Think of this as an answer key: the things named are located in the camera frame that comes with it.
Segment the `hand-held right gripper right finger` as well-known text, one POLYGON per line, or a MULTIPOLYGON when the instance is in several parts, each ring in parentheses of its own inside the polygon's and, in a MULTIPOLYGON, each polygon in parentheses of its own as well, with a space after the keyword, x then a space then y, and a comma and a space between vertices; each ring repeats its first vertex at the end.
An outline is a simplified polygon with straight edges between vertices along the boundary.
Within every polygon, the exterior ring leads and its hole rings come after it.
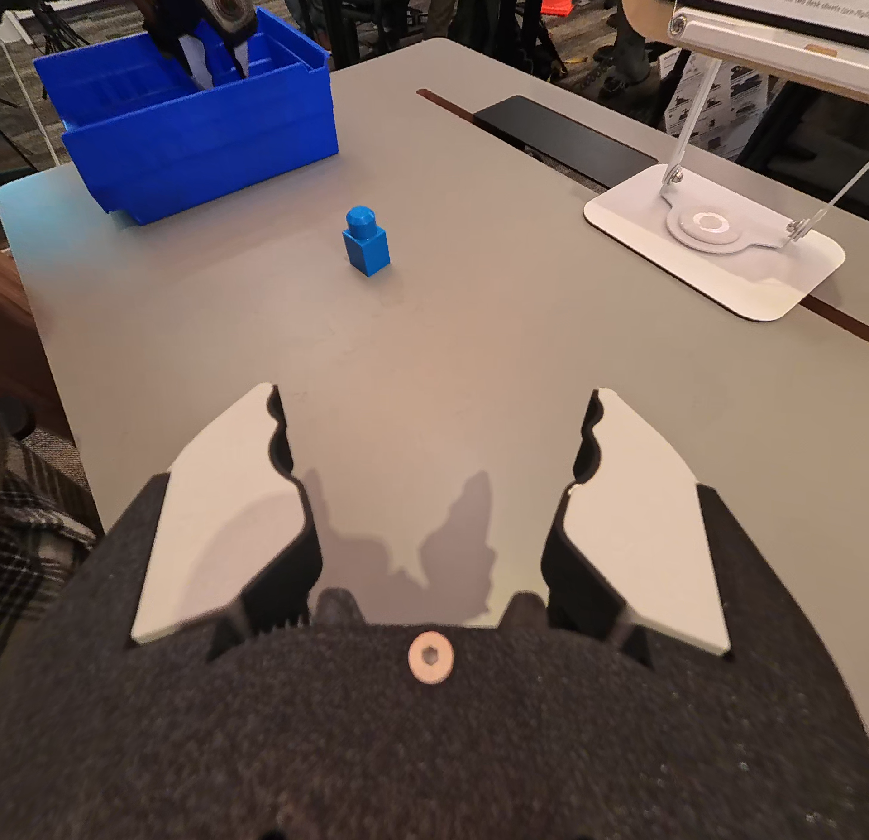
POLYGON ((572 477, 540 560, 549 626, 625 653, 646 653, 650 632, 728 653, 700 486, 672 444, 594 389, 572 477))

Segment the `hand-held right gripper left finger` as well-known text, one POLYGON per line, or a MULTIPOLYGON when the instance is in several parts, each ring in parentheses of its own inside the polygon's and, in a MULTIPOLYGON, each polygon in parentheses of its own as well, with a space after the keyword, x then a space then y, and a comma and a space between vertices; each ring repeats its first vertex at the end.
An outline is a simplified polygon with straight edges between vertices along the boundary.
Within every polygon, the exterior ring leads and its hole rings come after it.
POLYGON ((208 623, 230 640, 310 624, 322 554, 294 467, 272 383, 256 385, 182 449, 169 467, 133 643, 208 623))

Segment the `blue plastic bin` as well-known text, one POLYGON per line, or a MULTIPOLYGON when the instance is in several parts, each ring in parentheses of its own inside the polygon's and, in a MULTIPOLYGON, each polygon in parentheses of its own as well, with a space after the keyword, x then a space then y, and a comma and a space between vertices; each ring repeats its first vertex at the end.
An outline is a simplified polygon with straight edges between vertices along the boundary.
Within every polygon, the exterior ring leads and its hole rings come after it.
POLYGON ((338 152, 329 53, 266 9, 240 77, 201 21, 214 85, 198 89, 143 32, 34 62, 82 182, 147 225, 338 152))

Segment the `blue mega block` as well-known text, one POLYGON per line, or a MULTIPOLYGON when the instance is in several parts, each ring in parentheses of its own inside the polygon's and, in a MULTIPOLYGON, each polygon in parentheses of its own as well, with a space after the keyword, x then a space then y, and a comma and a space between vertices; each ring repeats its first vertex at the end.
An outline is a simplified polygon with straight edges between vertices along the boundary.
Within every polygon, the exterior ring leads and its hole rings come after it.
POLYGON ((371 278, 390 264, 385 230, 378 225, 374 211, 364 205, 351 208, 346 223, 342 237, 350 264, 371 278))

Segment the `black tripod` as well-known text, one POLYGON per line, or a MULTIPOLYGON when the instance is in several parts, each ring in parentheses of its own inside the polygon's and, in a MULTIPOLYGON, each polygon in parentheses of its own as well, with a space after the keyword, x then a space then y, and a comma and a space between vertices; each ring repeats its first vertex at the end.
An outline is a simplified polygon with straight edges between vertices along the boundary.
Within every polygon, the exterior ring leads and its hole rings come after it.
POLYGON ((67 52, 90 45, 49 4, 38 1, 31 10, 34 19, 42 29, 44 55, 67 52))

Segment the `black chair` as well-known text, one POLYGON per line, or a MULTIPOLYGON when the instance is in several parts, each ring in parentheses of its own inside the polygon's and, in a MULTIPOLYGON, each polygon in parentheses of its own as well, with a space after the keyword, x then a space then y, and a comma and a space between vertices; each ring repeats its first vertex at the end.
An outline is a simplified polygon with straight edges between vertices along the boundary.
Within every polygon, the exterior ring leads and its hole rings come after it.
POLYGON ((320 12, 331 43, 335 70, 393 52, 418 41, 428 13, 411 0, 301 0, 320 12))

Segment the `plaid clothing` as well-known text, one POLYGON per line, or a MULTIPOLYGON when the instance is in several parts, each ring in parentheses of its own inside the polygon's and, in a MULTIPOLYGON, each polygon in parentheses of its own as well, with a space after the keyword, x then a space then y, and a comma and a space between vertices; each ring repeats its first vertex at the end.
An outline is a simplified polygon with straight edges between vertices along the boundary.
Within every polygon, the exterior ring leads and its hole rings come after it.
POLYGON ((102 536, 91 494, 2 430, 2 654, 44 618, 102 536))

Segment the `white document stand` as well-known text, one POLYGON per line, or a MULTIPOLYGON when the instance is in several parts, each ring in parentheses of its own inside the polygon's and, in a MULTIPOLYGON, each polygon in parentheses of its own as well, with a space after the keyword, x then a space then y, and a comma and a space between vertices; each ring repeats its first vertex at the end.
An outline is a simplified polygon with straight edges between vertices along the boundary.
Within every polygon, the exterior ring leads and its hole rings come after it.
POLYGON ((813 216, 796 220, 691 172, 683 158, 723 60, 753 61, 811 85, 865 96, 867 51, 686 6, 673 9, 668 32, 711 54, 678 144, 668 163, 588 201, 584 217, 737 316, 778 320, 842 266, 842 247, 815 227, 867 165, 813 216))

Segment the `tan wooden board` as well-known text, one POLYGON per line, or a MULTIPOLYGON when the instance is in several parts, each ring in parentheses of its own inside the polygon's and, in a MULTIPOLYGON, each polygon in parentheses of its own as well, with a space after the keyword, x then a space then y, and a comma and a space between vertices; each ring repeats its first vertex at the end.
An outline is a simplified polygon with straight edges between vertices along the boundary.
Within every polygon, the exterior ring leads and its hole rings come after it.
POLYGON ((866 103, 867 36, 678 0, 622 0, 647 39, 742 64, 866 103))

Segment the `white printed cardboard box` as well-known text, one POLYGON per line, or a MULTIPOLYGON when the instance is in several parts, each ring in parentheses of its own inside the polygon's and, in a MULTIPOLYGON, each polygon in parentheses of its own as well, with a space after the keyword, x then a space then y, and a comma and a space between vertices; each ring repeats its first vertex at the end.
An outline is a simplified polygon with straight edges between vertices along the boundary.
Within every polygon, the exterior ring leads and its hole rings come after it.
MULTIPOLYGON (((701 88, 709 57, 691 54, 662 118, 672 137, 682 131, 693 99, 701 88)), ((724 62, 692 130, 690 144, 735 161, 745 149, 768 106, 769 76, 737 63, 724 62)))

